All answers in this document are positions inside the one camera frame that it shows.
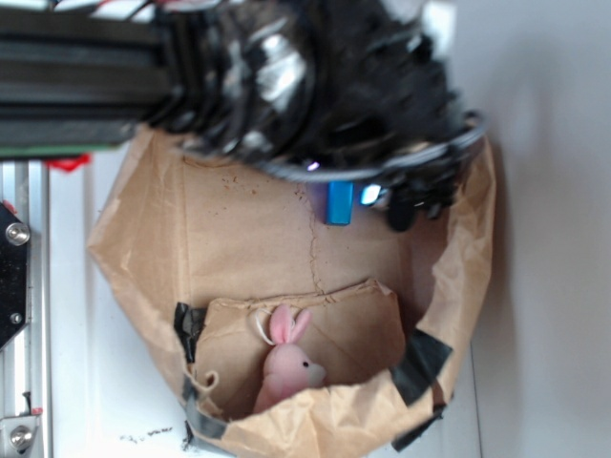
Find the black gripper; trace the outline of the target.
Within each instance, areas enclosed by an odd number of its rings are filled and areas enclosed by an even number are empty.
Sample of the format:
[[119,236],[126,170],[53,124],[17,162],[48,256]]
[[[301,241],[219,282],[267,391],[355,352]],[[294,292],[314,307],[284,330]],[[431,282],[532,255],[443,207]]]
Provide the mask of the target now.
[[356,202],[384,213],[393,231],[406,232],[420,213],[438,219],[453,205],[457,188],[472,163],[470,156],[385,163],[372,177],[356,183]]

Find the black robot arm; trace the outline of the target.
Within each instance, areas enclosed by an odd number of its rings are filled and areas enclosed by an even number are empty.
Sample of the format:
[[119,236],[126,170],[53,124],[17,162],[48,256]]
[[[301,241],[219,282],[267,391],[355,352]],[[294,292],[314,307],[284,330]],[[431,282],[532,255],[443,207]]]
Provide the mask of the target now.
[[381,188],[390,226],[437,218],[483,137],[426,14],[382,1],[1,7],[1,157],[104,151],[147,125],[204,157],[303,183]]

